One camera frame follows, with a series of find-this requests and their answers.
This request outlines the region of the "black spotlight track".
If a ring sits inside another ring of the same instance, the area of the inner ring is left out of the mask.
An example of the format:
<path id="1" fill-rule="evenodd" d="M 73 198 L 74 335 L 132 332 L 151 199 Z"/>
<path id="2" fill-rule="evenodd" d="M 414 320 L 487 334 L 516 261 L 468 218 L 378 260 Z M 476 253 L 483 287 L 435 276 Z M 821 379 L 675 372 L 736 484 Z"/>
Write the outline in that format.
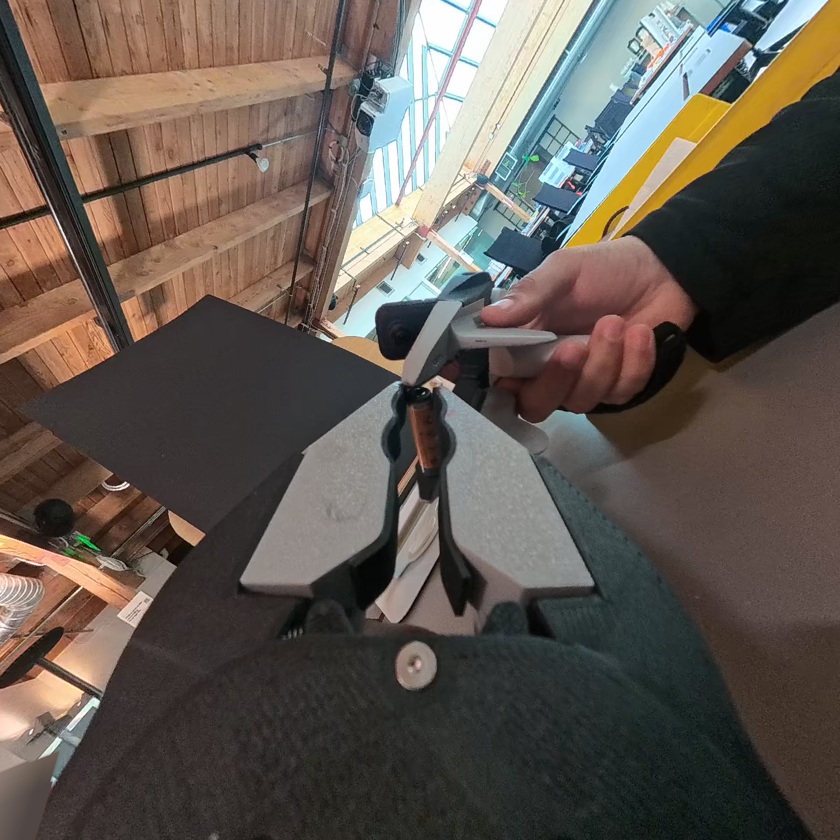
<path id="1" fill-rule="evenodd" d="M 206 169 L 210 166 L 227 163 L 240 157 L 249 158 L 253 162 L 257 163 L 259 166 L 261 166 L 260 170 L 264 172 L 267 168 L 268 161 L 263 156 L 261 156 L 261 153 L 266 151 L 272 144 L 275 143 L 275 141 L 269 141 L 265 143 L 252 143 L 251 145 L 237 148 L 235 150 L 230 150 L 224 153 L 217 153 L 203 158 L 199 161 L 194 161 L 188 164 L 181 164 L 167 170 L 145 175 L 136 178 L 130 182 L 125 182 L 109 187 L 103 187 L 93 192 L 83 193 L 80 195 L 80 200 L 83 205 L 88 205 L 90 203 L 95 203 L 106 198 L 112 198 L 131 191 L 137 191 L 145 186 L 152 186 L 159 182 L 168 181 L 177 176 L 192 174 L 200 170 Z M 21 224 L 28 224 L 40 218 L 48 217 L 50 215 L 51 210 L 46 204 L 33 207 L 20 213 L 6 215 L 2 217 L 1 229 L 5 230 L 19 226 Z"/>

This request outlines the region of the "person's right hand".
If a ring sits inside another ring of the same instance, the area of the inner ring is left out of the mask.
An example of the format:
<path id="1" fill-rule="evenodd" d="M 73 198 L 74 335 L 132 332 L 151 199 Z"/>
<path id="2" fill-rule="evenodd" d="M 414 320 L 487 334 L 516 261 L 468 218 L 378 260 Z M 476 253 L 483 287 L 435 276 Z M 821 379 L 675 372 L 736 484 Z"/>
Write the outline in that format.
<path id="1" fill-rule="evenodd" d="M 537 424 L 556 410 L 629 403 L 654 372 L 654 329 L 671 322 L 687 330 L 697 307 L 654 252 L 626 236 L 560 249 L 480 315 L 492 328 L 566 336 L 538 375 L 498 382 Z"/>

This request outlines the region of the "person's right forearm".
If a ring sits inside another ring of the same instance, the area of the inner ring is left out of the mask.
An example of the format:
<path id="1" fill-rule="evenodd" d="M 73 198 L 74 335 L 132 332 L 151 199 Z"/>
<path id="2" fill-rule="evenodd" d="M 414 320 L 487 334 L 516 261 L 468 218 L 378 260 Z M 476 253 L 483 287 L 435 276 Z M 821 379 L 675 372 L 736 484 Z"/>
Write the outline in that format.
<path id="1" fill-rule="evenodd" d="M 630 229 L 693 301 L 721 362 L 838 303 L 839 72 Z"/>

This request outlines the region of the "orange battery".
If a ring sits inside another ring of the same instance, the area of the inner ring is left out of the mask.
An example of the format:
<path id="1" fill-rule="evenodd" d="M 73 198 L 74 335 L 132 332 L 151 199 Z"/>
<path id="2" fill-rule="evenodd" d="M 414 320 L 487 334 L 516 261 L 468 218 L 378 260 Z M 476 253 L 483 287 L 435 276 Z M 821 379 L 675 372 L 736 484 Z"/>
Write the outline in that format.
<path id="1" fill-rule="evenodd" d="M 432 391 L 425 386 L 402 388 L 406 416 L 411 425 L 416 450 L 416 486 L 419 498 L 433 502 L 438 495 L 440 443 L 438 438 L 438 410 Z"/>

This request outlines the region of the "yellow plastic bin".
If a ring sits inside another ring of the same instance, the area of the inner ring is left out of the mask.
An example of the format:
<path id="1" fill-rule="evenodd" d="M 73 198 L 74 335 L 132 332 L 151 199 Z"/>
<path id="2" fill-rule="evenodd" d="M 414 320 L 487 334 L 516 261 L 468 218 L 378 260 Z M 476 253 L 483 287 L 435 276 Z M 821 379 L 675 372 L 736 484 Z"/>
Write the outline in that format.
<path id="1" fill-rule="evenodd" d="M 619 130 L 584 197 L 565 247 L 626 233 L 737 144 L 762 128 L 838 68 L 839 2 L 794 2 L 789 20 L 803 23 L 780 54 L 734 103 L 704 93 L 717 85 L 723 60 L 742 46 L 720 32 L 672 63 Z"/>

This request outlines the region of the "red steel beam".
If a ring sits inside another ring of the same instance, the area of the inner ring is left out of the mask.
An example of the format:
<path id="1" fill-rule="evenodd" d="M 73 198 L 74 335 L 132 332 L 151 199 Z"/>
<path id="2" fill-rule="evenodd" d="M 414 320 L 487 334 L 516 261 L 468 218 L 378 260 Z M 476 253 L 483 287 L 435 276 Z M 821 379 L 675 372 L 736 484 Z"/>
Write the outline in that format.
<path id="1" fill-rule="evenodd" d="M 421 2 L 400 76 L 413 99 L 397 140 L 386 147 L 388 193 L 396 206 L 429 180 L 445 147 L 480 62 L 496 31 L 498 16 L 487 2 Z"/>

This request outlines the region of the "silver air duct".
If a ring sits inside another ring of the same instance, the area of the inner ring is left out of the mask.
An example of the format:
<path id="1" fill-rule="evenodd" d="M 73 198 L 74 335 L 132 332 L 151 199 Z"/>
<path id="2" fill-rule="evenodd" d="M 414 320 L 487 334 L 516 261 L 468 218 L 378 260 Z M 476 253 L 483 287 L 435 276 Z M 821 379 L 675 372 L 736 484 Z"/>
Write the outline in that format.
<path id="1" fill-rule="evenodd" d="M 1 646 L 26 623 L 45 592 L 37 578 L 1 573 Z"/>

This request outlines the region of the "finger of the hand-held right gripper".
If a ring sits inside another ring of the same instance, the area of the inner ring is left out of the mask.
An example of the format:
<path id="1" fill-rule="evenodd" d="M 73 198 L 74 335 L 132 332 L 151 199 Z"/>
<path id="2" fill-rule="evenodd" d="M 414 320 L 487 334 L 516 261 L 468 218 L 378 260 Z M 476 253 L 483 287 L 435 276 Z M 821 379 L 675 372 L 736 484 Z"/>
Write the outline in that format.
<path id="1" fill-rule="evenodd" d="M 466 403 L 483 403 L 490 388 L 489 350 L 462 350 L 456 362 L 456 395 Z"/>
<path id="2" fill-rule="evenodd" d="M 425 385 L 450 361 L 450 326 L 461 311 L 459 301 L 438 300 L 409 350 L 402 368 L 403 385 Z"/>

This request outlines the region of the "black round speaker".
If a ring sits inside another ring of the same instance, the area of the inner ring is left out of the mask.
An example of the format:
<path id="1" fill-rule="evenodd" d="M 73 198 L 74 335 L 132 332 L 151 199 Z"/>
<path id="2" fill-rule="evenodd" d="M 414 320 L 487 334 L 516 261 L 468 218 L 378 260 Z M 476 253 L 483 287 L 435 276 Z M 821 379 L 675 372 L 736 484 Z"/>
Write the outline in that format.
<path id="1" fill-rule="evenodd" d="M 59 498 L 42 500 L 32 516 L 38 535 L 45 539 L 65 538 L 76 530 L 77 517 L 73 507 Z"/>

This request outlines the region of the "black floor lamp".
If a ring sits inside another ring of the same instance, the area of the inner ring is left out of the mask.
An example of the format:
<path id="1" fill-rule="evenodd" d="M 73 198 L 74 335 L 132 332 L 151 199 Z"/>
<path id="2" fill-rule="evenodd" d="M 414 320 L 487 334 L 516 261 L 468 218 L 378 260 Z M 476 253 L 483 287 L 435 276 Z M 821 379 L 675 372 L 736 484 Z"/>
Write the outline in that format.
<path id="1" fill-rule="evenodd" d="M 58 665 L 48 659 L 50 652 L 58 645 L 65 634 L 65 628 L 57 626 L 47 633 L 39 636 L 32 644 L 26 647 L 6 667 L 1 674 L 1 688 L 8 688 L 22 680 L 30 671 L 40 668 L 54 677 L 62 680 L 70 686 L 82 691 L 89 697 L 101 700 L 104 697 L 104 690 L 94 686 L 87 680 L 72 673 L 67 668 Z"/>

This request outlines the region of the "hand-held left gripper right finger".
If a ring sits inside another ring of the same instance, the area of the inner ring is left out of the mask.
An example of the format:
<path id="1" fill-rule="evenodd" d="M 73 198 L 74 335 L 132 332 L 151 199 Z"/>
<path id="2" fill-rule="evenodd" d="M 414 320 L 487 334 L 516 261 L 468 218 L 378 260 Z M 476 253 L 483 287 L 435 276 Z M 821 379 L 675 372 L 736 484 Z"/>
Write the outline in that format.
<path id="1" fill-rule="evenodd" d="M 435 404 L 439 569 L 454 614 L 591 594 L 592 575 L 528 450 L 448 390 Z"/>

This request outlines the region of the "black ceiling rail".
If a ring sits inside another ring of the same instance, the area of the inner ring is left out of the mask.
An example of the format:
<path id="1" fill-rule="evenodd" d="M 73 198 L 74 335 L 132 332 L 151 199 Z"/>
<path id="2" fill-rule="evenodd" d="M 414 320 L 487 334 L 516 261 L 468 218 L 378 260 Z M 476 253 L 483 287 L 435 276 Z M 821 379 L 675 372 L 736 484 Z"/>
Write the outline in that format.
<path id="1" fill-rule="evenodd" d="M 112 350 L 130 347 L 129 324 L 7 1 L 1 2 L 1 99 Z"/>

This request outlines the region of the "black monitor with wooden edge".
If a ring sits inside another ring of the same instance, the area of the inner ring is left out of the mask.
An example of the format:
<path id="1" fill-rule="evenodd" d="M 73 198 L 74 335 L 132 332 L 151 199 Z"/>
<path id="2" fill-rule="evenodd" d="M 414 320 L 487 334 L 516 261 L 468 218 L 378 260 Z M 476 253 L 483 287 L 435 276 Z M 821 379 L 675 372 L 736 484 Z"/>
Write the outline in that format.
<path id="1" fill-rule="evenodd" d="M 23 414 L 207 532 L 399 376 L 205 296 Z"/>

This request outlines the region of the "wooden roof beam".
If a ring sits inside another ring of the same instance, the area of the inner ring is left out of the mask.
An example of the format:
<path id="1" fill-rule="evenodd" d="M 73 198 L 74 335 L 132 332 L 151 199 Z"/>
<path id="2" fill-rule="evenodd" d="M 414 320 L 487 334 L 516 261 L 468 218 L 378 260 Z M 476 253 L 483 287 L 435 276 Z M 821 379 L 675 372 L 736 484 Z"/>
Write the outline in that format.
<path id="1" fill-rule="evenodd" d="M 432 227 L 459 177 L 494 172 L 593 1 L 510 1 L 413 214 Z"/>

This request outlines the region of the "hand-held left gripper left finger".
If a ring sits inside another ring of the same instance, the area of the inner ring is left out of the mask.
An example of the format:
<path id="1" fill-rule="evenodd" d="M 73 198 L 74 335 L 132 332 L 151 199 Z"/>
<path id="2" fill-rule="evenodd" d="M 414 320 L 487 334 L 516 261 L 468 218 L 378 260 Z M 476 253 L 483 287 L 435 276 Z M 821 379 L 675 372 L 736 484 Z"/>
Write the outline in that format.
<path id="1" fill-rule="evenodd" d="M 396 564 L 401 386 L 304 452 L 239 582 L 248 592 L 365 610 Z"/>

